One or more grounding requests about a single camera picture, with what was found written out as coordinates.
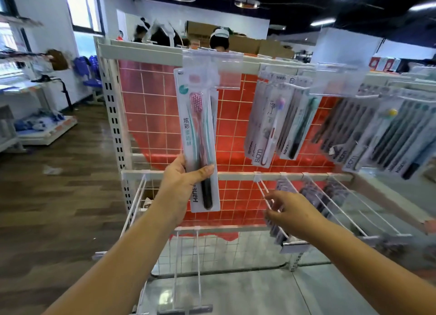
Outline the white hanging toothbrush pack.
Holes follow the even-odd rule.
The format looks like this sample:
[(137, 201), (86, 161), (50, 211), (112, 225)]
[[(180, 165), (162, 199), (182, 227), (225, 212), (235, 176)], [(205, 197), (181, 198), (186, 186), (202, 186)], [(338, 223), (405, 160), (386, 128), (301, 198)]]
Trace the white hanging toothbrush pack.
[(259, 100), (262, 99), (263, 93), (264, 93), (264, 87), (270, 80), (270, 72), (267, 70), (262, 70), (259, 72), (258, 80), (256, 82), (255, 92), (254, 92), (254, 98), (253, 98), (253, 104), (250, 111), (249, 119), (248, 119), (248, 125), (247, 125), (247, 132), (245, 136), (244, 141), (244, 155), (246, 159), (251, 158), (250, 154), (250, 144), (253, 139), (253, 130), (255, 127), (256, 119), (258, 116), (258, 103)]

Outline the person's right forearm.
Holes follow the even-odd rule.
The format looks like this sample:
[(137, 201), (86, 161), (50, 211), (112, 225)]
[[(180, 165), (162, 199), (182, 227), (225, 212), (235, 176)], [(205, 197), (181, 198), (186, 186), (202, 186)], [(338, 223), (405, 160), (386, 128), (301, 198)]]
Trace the person's right forearm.
[(436, 315), (436, 286), (329, 221), (292, 232), (320, 250), (379, 315)]

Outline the person's left hand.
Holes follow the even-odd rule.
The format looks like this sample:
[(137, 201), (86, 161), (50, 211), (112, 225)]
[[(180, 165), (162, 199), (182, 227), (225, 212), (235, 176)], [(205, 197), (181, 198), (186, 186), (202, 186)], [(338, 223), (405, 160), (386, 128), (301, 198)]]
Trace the person's left hand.
[(164, 170), (163, 179), (150, 210), (155, 210), (173, 229), (183, 220), (194, 186), (186, 184), (186, 161), (183, 153)]

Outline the white metal display rack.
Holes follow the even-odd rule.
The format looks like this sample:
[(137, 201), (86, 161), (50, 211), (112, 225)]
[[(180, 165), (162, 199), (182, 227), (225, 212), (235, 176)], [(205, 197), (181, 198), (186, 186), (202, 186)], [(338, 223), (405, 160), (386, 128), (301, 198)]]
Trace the white metal display rack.
[[(144, 164), (147, 169), (134, 168), (135, 158), (142, 155), (133, 150), (133, 138), (127, 129), (118, 62), (127, 60), (183, 68), (183, 49), (97, 38), (95, 47), (125, 202), (134, 198), (140, 174), (147, 176), (136, 222), (152, 204), (161, 185), (163, 170), (150, 169), (145, 159), (139, 159), (139, 165)], [(309, 88), (312, 85), (316, 64), (243, 56), (242, 74), (254, 75), (258, 72), (259, 75), (260, 71), (267, 70), (270, 80), (266, 85), (290, 83), (292, 86)], [(393, 82), (399, 85), (405, 82), (420, 86), (436, 85), (436, 82), (410, 81), (409, 77), (372, 72), (366, 75), (365, 82), (379, 86), (389, 86)], [(336, 103), (340, 99), (321, 97), (321, 100), (326, 98), (334, 98)], [(321, 150), (320, 153), (331, 162)], [(346, 172), (333, 164), (335, 170), (332, 173), (308, 174), (315, 181), (325, 180), (329, 174), (335, 174), (338, 179), (345, 181), (350, 190), (357, 191), (391, 214), (395, 225), (411, 234), (412, 239), (406, 246), (375, 249), (413, 273), (436, 281), (436, 164), (427, 165), (410, 180), (396, 179), (374, 168), (363, 168), (356, 173)], [(274, 182), (280, 174), (218, 170), (217, 173), (218, 181), (252, 181), (255, 186), (255, 176), (262, 175), (270, 191), (275, 189)], [(299, 191), (303, 186), (303, 173), (286, 174)], [(263, 218), (260, 224), (204, 227), (206, 233), (200, 234), (201, 241), (205, 241), (205, 248), (200, 250), (200, 254), (204, 255), (201, 257), (204, 259), (201, 263), (201, 284), (203, 302), (213, 305), (210, 315), (279, 315), (288, 311), (304, 315), (376, 314), (314, 246), (310, 245), (302, 256), (281, 254), (281, 247), (274, 244)], [(134, 315), (159, 315), (160, 310), (168, 309), (171, 306), (172, 281), (167, 241), (151, 278), (140, 292)], [(177, 285), (181, 286), (183, 292), (190, 290), (197, 295), (194, 292), (197, 289), (195, 278), (186, 276)]]

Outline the brown bag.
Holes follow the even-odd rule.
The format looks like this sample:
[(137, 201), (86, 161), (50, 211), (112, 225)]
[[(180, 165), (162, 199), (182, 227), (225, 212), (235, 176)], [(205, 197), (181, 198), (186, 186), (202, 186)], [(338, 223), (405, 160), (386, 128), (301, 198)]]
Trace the brown bag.
[(49, 62), (52, 64), (54, 71), (68, 70), (70, 68), (67, 59), (61, 51), (56, 49), (48, 49), (46, 51), (46, 55), (49, 59)]

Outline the red tiled backing panel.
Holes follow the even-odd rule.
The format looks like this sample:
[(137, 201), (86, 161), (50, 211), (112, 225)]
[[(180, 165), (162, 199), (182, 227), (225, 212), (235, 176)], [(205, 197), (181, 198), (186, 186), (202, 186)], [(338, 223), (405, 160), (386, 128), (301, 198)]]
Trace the red tiled backing panel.
[[(181, 152), (181, 127), (178, 116), (175, 66), (121, 60), (119, 75), (127, 129), (138, 154), (135, 169), (145, 159), (152, 170), (164, 170)], [(322, 99), (296, 160), (274, 155), (269, 168), (252, 165), (244, 153), (249, 115), (253, 106), (258, 72), (242, 74), (240, 89), (219, 90), (217, 107), (216, 162), (219, 172), (248, 173), (332, 173), (329, 162), (310, 138), (333, 108), (336, 99)], [(192, 213), (190, 204), (181, 226), (230, 226), (260, 224), (265, 205), (252, 181), (219, 181), (221, 211)]]

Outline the window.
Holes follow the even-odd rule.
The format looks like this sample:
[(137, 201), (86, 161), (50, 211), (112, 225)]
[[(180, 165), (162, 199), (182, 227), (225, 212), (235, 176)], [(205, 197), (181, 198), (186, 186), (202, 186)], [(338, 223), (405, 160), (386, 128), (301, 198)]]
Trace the window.
[(105, 34), (100, 0), (67, 0), (67, 4), (74, 32)]

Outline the red and white boxes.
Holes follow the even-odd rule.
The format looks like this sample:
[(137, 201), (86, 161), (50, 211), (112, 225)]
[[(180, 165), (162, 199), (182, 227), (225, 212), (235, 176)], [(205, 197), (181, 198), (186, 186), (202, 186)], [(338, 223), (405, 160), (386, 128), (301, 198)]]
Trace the red and white boxes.
[(373, 56), (368, 65), (371, 71), (395, 73), (400, 62), (399, 58)]

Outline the low white display platform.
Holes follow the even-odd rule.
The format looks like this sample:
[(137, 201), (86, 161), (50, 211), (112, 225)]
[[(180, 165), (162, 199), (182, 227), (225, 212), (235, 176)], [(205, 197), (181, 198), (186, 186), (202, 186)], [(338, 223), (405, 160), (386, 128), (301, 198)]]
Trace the low white display platform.
[(15, 119), (13, 125), (23, 146), (49, 146), (77, 123), (75, 116), (39, 110), (26, 118)]

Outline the person's left forearm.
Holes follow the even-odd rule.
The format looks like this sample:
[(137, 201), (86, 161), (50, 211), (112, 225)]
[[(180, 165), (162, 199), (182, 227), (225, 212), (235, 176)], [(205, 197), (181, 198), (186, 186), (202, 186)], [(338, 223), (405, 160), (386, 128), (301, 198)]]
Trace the person's left forearm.
[(188, 200), (155, 199), (116, 244), (42, 315), (128, 315)]

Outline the person's right hand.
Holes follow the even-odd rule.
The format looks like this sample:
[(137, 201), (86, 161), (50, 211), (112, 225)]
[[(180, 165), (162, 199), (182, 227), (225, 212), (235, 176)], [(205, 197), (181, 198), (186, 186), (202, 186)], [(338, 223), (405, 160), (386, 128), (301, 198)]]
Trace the person's right hand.
[(292, 229), (285, 230), (286, 233), (300, 240), (313, 242), (315, 235), (319, 232), (323, 232), (328, 223), (329, 221), (326, 220), (303, 195), (294, 193)]

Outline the clear plastic price tag holder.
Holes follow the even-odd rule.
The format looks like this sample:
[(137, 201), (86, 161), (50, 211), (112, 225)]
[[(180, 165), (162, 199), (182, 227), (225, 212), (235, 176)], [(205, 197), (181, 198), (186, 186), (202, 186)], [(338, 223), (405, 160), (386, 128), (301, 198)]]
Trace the clear plastic price tag holder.
[(183, 81), (189, 87), (240, 89), (243, 54), (214, 49), (182, 50)]
[(309, 94), (321, 97), (356, 97), (369, 66), (318, 63)]

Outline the bunch of dark hanging packets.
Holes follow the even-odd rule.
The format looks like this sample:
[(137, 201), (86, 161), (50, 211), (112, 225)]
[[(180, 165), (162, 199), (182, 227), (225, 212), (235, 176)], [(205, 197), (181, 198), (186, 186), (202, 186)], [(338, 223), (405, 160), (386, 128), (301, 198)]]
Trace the bunch of dark hanging packets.
[(265, 221), (281, 253), (305, 251), (313, 241), (334, 231), (334, 226), (341, 233), (351, 233), (337, 217), (341, 207), (334, 201), (336, 195), (341, 193), (331, 184), (321, 188), (310, 179), (304, 181), (299, 191), (289, 180), (281, 179), (275, 190), (265, 193)]

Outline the dark green toothbrush pack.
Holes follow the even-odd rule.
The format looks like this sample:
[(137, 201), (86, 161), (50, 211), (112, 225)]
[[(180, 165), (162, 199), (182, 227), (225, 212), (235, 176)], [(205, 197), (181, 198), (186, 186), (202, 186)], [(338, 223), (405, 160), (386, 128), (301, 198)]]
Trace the dark green toothbrush pack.
[(293, 88), (294, 93), (276, 148), (277, 155), (284, 160), (297, 159), (321, 101), (321, 97), (310, 94), (309, 87)]

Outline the pink-headed toothbrush pack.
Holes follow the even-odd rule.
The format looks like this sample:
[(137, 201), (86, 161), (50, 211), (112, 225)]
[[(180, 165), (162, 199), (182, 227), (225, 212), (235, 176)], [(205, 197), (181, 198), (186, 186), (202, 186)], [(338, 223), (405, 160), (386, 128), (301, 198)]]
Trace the pink-headed toothbrush pack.
[(192, 213), (221, 210), (215, 140), (218, 91), (206, 73), (196, 68), (173, 71), (186, 172), (214, 165), (210, 177), (193, 186)]

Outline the white shelf unit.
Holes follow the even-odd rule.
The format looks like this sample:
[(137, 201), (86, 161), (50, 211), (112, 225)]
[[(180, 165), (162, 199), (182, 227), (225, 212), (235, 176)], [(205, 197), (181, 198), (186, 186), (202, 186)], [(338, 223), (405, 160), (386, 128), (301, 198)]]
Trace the white shelf unit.
[(52, 85), (59, 83), (67, 107), (73, 105), (65, 82), (55, 72), (43, 53), (26, 50), (15, 40), (26, 28), (41, 27), (29, 18), (8, 15), (0, 11), (0, 153), (25, 153), (13, 122), (39, 110), (58, 111)]

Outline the stack of brown cardboard boxes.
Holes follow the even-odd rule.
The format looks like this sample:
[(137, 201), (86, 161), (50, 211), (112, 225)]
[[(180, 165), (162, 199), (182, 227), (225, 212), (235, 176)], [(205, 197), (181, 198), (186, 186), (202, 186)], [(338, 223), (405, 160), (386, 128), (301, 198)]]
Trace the stack of brown cardboard boxes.
[[(216, 25), (204, 24), (194, 21), (187, 21), (185, 30), (186, 35), (195, 48), (209, 47), (210, 36)], [(280, 41), (253, 39), (245, 35), (230, 33), (229, 50), (240, 52), (248, 56), (264, 55), (271, 58), (293, 59), (295, 52), (292, 48), (286, 48)]]

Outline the blue chairs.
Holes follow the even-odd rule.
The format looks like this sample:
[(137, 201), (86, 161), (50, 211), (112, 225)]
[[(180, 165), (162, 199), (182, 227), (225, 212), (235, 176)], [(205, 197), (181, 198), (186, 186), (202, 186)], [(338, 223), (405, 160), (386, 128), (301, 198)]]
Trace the blue chairs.
[(102, 82), (93, 74), (93, 67), (87, 58), (81, 56), (74, 58), (73, 66), (74, 71), (82, 79), (82, 84), (91, 89), (91, 99), (87, 101), (90, 105), (103, 106), (102, 97)]

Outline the row of dark toothbrush packs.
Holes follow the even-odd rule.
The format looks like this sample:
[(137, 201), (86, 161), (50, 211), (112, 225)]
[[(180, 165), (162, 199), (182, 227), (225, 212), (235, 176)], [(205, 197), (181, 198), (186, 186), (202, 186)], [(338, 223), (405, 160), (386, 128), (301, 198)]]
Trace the row of dark toothbrush packs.
[(436, 85), (362, 83), (337, 101), (312, 142), (343, 171), (413, 179), (436, 157)]

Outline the purple-headed toothbrush pack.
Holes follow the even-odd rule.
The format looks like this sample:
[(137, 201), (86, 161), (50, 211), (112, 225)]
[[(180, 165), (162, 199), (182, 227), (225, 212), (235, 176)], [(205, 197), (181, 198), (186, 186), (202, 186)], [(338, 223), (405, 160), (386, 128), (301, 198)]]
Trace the purple-headed toothbrush pack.
[(270, 167), (293, 93), (290, 83), (265, 86), (249, 148), (252, 165)]

